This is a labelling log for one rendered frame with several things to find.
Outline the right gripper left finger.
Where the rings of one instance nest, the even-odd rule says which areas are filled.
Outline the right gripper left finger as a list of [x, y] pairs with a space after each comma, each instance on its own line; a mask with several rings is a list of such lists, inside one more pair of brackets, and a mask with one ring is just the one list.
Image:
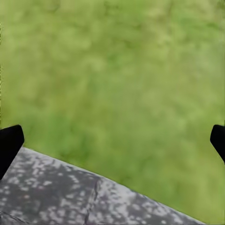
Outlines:
[[24, 143], [21, 125], [0, 130], [0, 180]]

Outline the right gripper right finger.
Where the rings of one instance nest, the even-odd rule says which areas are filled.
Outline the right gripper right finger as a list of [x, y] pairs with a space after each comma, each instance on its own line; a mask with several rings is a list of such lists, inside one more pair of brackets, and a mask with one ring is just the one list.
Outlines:
[[212, 128], [210, 142], [225, 161], [225, 127], [215, 124]]

